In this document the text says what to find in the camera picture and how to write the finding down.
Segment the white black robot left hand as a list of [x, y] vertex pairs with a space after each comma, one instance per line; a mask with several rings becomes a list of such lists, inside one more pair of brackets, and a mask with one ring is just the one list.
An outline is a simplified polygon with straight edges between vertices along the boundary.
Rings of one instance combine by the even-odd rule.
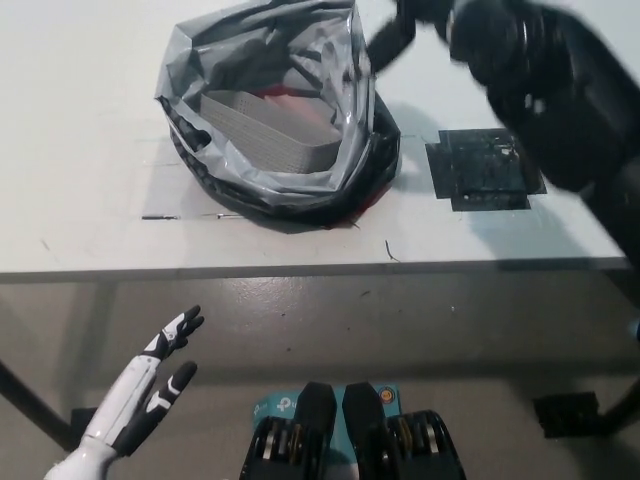
[[179, 314], [128, 363], [97, 408], [82, 441], [132, 455], [157, 428], [194, 377], [198, 366], [187, 361], [158, 390], [153, 389], [158, 369], [204, 321], [198, 305]]

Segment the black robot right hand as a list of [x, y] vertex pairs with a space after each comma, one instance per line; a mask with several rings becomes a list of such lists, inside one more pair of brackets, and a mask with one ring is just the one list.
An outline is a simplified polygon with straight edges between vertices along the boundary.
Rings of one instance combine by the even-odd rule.
[[371, 73], [381, 73], [411, 45], [418, 24], [432, 25], [440, 39], [449, 44], [447, 25], [453, 8], [452, 0], [396, 1], [396, 15], [367, 43]]

